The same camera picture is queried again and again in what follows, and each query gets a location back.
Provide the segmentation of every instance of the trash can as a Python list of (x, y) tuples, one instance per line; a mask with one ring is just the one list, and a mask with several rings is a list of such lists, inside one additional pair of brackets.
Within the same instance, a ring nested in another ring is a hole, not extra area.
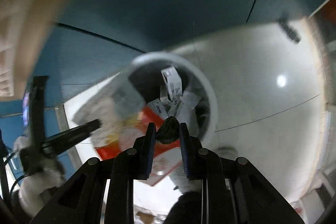
[(195, 108), (199, 126), (198, 138), (204, 146), (209, 147), (218, 119), (217, 100), (205, 75), (188, 60), (168, 52), (142, 54), (111, 82), (123, 81), (127, 77), (148, 103), (159, 98), (160, 85), (164, 85), (161, 70), (170, 66), (174, 66), (179, 73), (183, 90), (192, 82), (193, 89), (202, 96)]

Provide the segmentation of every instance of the black cable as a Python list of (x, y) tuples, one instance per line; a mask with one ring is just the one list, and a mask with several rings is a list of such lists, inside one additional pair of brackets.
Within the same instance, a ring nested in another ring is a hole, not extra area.
[(0, 129), (0, 157), (4, 158), (8, 155), (8, 150), (7, 150), (7, 146), (4, 144), (3, 140), (2, 140), (2, 132)]
[(3, 201), (6, 204), (6, 206), (10, 208), (11, 196), (9, 194), (6, 167), (2, 157), (0, 157), (0, 184), (1, 184)]
[(13, 185), (12, 185), (12, 188), (10, 189), (10, 192), (9, 192), (9, 195), (10, 195), (10, 196), (12, 196), (12, 193), (13, 193), (13, 190), (14, 190), (15, 185), (16, 185), (20, 180), (22, 180), (22, 179), (25, 178), (25, 177), (26, 177), (26, 175), (21, 175), (21, 176), (19, 176), (19, 177), (14, 181), (14, 183), (13, 183)]
[(9, 157), (5, 160), (5, 166), (6, 166), (6, 164), (8, 164), (8, 162), (11, 160), (11, 158), (13, 158), (15, 156), (15, 152), (13, 152), (13, 153), (11, 153), (10, 155), (9, 155)]

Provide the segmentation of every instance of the floor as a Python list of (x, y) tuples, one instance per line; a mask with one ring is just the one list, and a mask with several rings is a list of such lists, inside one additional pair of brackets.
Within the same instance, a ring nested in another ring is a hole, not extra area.
[[(235, 147), (293, 202), (307, 191), (323, 156), (325, 95), (308, 25), (290, 25), (299, 44), (272, 23), (216, 32), (167, 50), (199, 67), (214, 88), (219, 118), (209, 148)], [(65, 103), (70, 128), (78, 107), (104, 84)], [(89, 140), (76, 147), (83, 162), (96, 155)], [(180, 196), (173, 188), (169, 178), (156, 187), (136, 181), (134, 204), (166, 214)]]

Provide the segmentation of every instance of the metal pin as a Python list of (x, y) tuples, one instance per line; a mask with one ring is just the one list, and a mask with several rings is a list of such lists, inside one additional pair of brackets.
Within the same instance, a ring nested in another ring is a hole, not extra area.
[(241, 164), (241, 165), (245, 165), (248, 163), (248, 160), (244, 157), (239, 157), (238, 158), (238, 163)]
[(201, 148), (198, 150), (198, 153), (201, 155), (206, 155), (207, 153), (209, 153), (209, 150), (206, 148)]
[(98, 159), (97, 158), (90, 158), (87, 162), (90, 165), (95, 165), (98, 163)]
[(127, 150), (127, 154), (129, 155), (135, 155), (137, 153), (137, 150), (135, 148), (130, 148)]

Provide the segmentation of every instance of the black fabric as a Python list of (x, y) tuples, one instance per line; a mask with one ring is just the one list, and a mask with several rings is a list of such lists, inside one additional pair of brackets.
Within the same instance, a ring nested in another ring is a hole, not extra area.
[[(231, 208), (223, 208), (223, 218), (226, 218), (227, 224), (234, 224), (234, 214), (232, 207), (231, 193), (226, 191), (227, 195), (223, 199), (227, 199)], [(187, 192), (180, 196), (178, 201), (171, 208), (164, 224), (201, 224), (202, 216), (202, 194), (199, 192)]]

